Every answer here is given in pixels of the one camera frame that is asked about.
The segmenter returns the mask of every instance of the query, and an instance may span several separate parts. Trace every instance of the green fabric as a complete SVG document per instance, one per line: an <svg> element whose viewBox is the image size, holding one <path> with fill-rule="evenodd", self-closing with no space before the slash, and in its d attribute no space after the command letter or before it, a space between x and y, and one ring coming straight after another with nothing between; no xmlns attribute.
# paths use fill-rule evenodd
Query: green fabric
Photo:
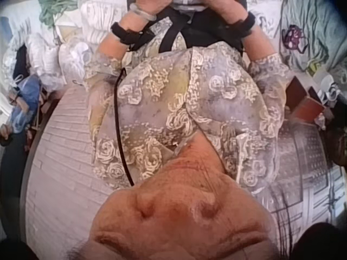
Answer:
<svg viewBox="0 0 347 260"><path fill-rule="evenodd" d="M73 11L78 8L77 0L38 0L41 6L40 21L52 28L54 16L62 15L65 11Z"/></svg>

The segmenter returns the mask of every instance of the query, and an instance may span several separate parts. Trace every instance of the hair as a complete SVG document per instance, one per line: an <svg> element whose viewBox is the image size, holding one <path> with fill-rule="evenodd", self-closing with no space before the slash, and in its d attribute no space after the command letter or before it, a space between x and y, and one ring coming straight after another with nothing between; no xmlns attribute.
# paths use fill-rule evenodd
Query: hair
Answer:
<svg viewBox="0 0 347 260"><path fill-rule="evenodd" d="M10 143L12 143L13 138L12 136L9 136L8 139L6 140L5 138L3 138L2 136L0 136L0 145L2 147L7 147L10 145Z"/></svg>

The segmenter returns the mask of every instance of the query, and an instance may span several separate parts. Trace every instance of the black bag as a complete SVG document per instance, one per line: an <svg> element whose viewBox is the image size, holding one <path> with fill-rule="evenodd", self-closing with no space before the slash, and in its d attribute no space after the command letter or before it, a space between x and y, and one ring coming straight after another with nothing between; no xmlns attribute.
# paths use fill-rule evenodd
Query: black bag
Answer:
<svg viewBox="0 0 347 260"><path fill-rule="evenodd" d="M239 0L239 2L247 9L246 0ZM136 51L149 43L155 37L150 27L166 17L171 19L172 26L162 40L159 53L171 51L178 33L183 35L187 48L208 47L223 41L237 49L241 54L243 52L241 36L237 30L234 30L233 26L227 24L216 12L207 8L202 12L188 15L182 14L170 6L157 15L156 21L148 23L139 42L131 48L131 51Z"/></svg>

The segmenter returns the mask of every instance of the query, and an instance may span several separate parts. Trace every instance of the lace sleeve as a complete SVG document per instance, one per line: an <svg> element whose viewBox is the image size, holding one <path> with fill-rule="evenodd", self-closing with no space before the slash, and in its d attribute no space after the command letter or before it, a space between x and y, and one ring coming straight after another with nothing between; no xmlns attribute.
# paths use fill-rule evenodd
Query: lace sleeve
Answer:
<svg viewBox="0 0 347 260"><path fill-rule="evenodd" d="M260 116L263 120L275 121L274 131L278 132L284 120L286 88L291 76L289 67L283 64L279 54L273 54L251 62L248 72L260 89L267 108L266 114Z"/></svg>
<svg viewBox="0 0 347 260"><path fill-rule="evenodd" d="M96 52L91 62L85 66L84 84L89 92L88 121L94 147L120 71L121 61L99 52Z"/></svg>

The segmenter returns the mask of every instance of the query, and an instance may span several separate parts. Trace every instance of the white fabric pile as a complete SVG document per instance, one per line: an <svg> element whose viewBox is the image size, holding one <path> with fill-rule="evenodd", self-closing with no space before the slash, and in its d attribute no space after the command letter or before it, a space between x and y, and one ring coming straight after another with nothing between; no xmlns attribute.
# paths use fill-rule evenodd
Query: white fabric pile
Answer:
<svg viewBox="0 0 347 260"><path fill-rule="evenodd" d="M25 45L31 65L30 74L37 74L40 77L47 92L63 88L66 80L59 65L59 46L48 45L40 34L29 35Z"/></svg>
<svg viewBox="0 0 347 260"><path fill-rule="evenodd" d="M127 12L126 0L79 0L82 16L82 31L87 42L99 44L110 31L114 22L119 22Z"/></svg>
<svg viewBox="0 0 347 260"><path fill-rule="evenodd" d="M8 87L16 87L16 81L13 80L13 72L16 65L17 51L25 43L25 38L31 33L30 20L26 19L19 28L16 28L13 32L13 37L9 42L8 49L3 55L2 60L2 83Z"/></svg>
<svg viewBox="0 0 347 260"><path fill-rule="evenodd" d="M59 50L59 64L67 82L83 83L84 66L92 58L92 50L80 36L71 38Z"/></svg>

